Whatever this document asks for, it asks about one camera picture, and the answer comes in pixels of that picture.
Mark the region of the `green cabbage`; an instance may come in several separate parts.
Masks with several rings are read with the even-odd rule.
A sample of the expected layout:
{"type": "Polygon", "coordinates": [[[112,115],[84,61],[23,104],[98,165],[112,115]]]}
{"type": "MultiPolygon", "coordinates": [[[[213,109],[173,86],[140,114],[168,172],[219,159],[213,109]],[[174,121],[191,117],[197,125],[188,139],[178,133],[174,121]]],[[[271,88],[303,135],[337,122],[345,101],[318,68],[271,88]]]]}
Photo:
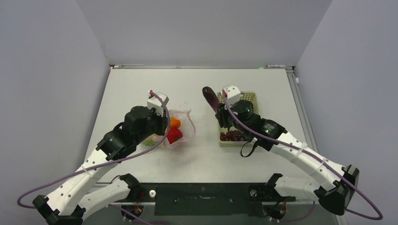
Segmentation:
{"type": "Polygon", "coordinates": [[[158,136],[150,136],[150,137],[146,138],[141,143],[141,145],[146,148],[150,148],[150,147],[153,147],[159,140],[160,140],[160,138],[158,136]]]}

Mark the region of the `beige plastic basket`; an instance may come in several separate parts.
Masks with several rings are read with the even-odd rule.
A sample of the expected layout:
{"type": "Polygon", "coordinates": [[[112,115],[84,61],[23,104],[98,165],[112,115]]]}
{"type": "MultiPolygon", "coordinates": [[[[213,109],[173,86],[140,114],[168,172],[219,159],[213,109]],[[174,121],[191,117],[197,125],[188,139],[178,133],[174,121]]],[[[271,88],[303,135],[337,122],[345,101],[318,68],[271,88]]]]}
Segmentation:
{"type": "MultiPolygon", "coordinates": [[[[253,104],[253,113],[259,114],[259,110],[258,110],[258,106],[257,106],[257,96],[256,96],[255,92],[250,92],[250,91],[242,92],[241,96],[240,96],[240,100],[250,101],[253,104]]],[[[219,130],[219,133],[221,133],[221,132],[226,133],[227,131],[237,130],[237,129],[234,126],[231,126],[229,129],[219,126],[218,130],[219,130]]],[[[246,142],[248,142],[248,139],[246,139],[246,141],[243,141],[243,142],[220,141],[219,140],[219,146],[220,147],[241,147],[246,142]]]]}

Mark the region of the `long purple eggplant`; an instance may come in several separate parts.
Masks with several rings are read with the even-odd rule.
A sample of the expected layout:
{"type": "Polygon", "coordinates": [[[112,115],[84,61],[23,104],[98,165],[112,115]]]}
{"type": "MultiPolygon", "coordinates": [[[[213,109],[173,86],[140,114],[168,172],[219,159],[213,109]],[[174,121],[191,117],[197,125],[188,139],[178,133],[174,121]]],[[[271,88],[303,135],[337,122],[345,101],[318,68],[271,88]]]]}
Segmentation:
{"type": "Polygon", "coordinates": [[[220,104],[220,101],[215,92],[210,87],[205,86],[202,88],[202,94],[213,111],[218,113],[218,105],[220,104]]]}

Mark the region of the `orange green mango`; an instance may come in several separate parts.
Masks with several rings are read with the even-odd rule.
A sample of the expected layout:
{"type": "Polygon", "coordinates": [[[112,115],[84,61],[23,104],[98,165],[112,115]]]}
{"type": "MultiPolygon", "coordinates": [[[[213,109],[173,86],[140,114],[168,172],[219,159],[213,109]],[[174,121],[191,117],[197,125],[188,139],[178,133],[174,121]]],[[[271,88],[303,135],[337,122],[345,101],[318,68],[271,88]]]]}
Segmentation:
{"type": "Polygon", "coordinates": [[[181,126],[181,121],[177,118],[172,117],[170,120],[170,128],[177,129],[180,128],[180,126],[181,126]]]}

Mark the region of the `clear zip top bag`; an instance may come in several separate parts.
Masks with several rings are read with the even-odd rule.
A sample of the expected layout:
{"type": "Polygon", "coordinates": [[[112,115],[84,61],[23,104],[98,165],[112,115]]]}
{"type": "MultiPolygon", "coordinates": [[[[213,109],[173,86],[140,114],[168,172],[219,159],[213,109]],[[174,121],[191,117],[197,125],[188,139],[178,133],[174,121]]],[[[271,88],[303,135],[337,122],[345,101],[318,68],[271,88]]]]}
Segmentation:
{"type": "Polygon", "coordinates": [[[190,142],[196,135],[196,127],[193,123],[191,118],[191,110],[169,110],[170,116],[177,118],[181,121],[180,130],[183,133],[183,138],[179,139],[173,144],[169,144],[167,138],[159,145],[159,147],[164,148],[177,148],[178,146],[182,145],[185,142],[190,142]]]}

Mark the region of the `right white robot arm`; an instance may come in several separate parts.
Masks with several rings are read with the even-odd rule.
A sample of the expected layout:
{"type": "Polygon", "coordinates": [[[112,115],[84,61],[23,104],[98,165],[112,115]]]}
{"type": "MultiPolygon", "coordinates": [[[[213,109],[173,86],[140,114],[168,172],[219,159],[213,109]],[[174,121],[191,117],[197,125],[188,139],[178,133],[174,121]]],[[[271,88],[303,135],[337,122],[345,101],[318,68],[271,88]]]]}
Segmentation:
{"type": "Polygon", "coordinates": [[[311,180],[301,180],[272,175],[265,188],[268,199],[302,197],[318,201],[335,215],[341,216],[346,212],[358,185],[360,171],[357,167],[343,166],[322,157],[277,122],[255,114],[250,101],[237,101],[231,106],[233,113],[224,103],[219,103],[214,110],[222,128],[235,127],[249,141],[254,141],[255,148],[260,146],[285,158],[311,177],[311,180]]]}

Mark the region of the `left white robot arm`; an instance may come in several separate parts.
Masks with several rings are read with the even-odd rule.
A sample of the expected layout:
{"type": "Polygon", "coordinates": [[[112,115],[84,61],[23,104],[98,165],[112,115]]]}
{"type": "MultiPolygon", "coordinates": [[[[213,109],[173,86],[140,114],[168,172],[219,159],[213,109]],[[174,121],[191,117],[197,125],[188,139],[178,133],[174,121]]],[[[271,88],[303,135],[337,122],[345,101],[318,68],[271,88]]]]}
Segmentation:
{"type": "Polygon", "coordinates": [[[131,174],[92,193],[89,190],[122,159],[153,134],[164,135],[169,116],[162,107],[135,106],[124,121],[104,135],[73,176],[47,195],[38,195],[33,207],[49,225],[80,225],[92,213],[122,199],[139,198],[141,184],[131,174]]]}

